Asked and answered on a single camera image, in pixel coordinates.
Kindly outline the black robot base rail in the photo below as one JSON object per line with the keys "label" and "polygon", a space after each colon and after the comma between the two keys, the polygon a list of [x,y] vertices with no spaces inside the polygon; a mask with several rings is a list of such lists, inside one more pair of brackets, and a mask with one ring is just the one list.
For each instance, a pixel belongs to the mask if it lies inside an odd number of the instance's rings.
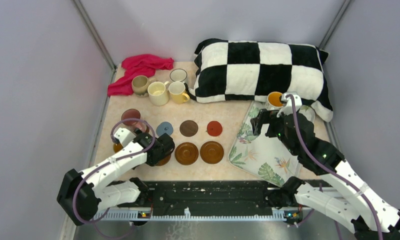
{"label": "black robot base rail", "polygon": [[263,180],[145,181],[147,192],[134,203],[119,208],[149,208],[154,216],[181,216],[189,209],[193,216],[270,216],[275,210],[299,205]]}

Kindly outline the blue-grey apple coaster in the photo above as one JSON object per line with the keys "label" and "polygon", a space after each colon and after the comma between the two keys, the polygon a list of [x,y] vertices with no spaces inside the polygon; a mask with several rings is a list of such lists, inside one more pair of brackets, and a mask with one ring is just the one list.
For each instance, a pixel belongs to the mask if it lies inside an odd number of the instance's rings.
{"label": "blue-grey apple coaster", "polygon": [[168,134],[171,136],[174,132],[173,126],[171,123],[164,121],[158,125],[156,128],[156,135],[158,137],[162,136],[163,134]]}

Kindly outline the red apple coaster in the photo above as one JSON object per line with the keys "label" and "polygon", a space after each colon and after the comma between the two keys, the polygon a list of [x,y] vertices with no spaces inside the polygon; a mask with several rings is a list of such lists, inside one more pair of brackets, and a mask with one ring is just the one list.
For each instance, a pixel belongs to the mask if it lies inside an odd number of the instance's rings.
{"label": "red apple coaster", "polygon": [[207,124],[207,133],[212,137],[219,136],[223,131],[222,125],[218,121],[210,121]]}

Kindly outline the blue mug yellow inside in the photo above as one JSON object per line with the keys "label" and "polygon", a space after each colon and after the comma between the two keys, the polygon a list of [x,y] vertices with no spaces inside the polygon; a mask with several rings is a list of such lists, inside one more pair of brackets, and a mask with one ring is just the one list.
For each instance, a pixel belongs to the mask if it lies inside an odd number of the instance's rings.
{"label": "blue mug yellow inside", "polygon": [[122,149],[123,149],[123,146],[122,146],[121,143],[114,143],[114,144],[113,144],[113,151],[114,151],[115,153],[121,151]]}

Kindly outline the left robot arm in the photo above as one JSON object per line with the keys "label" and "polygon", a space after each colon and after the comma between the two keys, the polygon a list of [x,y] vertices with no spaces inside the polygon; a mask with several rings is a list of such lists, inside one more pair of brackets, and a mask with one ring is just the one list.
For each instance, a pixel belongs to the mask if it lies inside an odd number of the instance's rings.
{"label": "left robot arm", "polygon": [[132,132],[120,127],[112,140],[123,148],[95,166],[81,171],[71,169],[63,177],[57,202],[76,226],[120,204],[145,205],[148,188],[141,180],[115,181],[139,165],[156,166],[175,149],[173,138],[168,134],[153,139],[139,129]]}

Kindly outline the dark walnut wooden coaster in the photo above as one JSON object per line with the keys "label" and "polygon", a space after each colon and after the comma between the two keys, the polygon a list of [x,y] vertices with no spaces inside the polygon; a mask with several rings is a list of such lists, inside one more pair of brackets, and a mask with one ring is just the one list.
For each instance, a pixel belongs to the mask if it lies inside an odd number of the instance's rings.
{"label": "dark walnut wooden coaster", "polygon": [[198,132],[198,124],[193,120],[186,120],[180,125],[179,130],[183,136],[192,137]]}

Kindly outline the amber wooden coaster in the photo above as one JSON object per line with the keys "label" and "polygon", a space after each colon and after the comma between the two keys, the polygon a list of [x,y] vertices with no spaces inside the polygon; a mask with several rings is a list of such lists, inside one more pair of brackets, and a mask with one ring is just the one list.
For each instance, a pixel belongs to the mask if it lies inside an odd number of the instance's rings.
{"label": "amber wooden coaster", "polygon": [[165,164],[167,164],[171,159],[171,155],[168,155],[167,157],[163,158],[162,160],[160,160],[155,166],[163,166]]}
{"label": "amber wooden coaster", "polygon": [[208,141],[201,146],[200,156],[207,164],[217,164],[224,156],[224,149],[220,143]]}
{"label": "amber wooden coaster", "polygon": [[181,143],[175,150],[176,160],[184,166],[194,164],[199,156],[197,146],[191,142]]}

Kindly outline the pink mug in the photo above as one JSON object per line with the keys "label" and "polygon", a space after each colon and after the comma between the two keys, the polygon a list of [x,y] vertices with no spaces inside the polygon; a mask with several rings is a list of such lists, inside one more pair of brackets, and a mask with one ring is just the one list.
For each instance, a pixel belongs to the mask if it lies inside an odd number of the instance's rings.
{"label": "pink mug", "polygon": [[128,120],[128,119],[141,119],[141,114],[137,109],[130,108],[123,112],[121,115],[121,120],[125,120],[122,123],[129,127],[130,130],[140,129],[142,132],[148,133],[150,128],[143,122],[137,120]]}

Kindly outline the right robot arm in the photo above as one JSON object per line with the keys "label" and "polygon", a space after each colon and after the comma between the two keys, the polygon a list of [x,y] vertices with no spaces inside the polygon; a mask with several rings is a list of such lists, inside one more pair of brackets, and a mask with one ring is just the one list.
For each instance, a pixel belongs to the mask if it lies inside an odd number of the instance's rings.
{"label": "right robot arm", "polygon": [[311,207],[343,225],[358,240],[400,239],[400,209],[378,196],[334,145],[317,138],[313,122],[303,114],[278,115],[276,110],[262,109],[250,122],[254,135],[277,138],[302,166],[343,197],[331,197],[293,176],[280,190],[285,205]]}

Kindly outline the orange cup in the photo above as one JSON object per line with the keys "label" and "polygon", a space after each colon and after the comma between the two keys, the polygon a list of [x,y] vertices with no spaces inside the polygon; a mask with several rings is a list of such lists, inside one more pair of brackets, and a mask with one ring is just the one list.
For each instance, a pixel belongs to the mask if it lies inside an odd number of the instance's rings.
{"label": "orange cup", "polygon": [[281,92],[271,92],[267,96],[267,100],[265,102],[265,109],[267,110],[278,110],[283,107],[281,102],[281,96],[283,94]]}

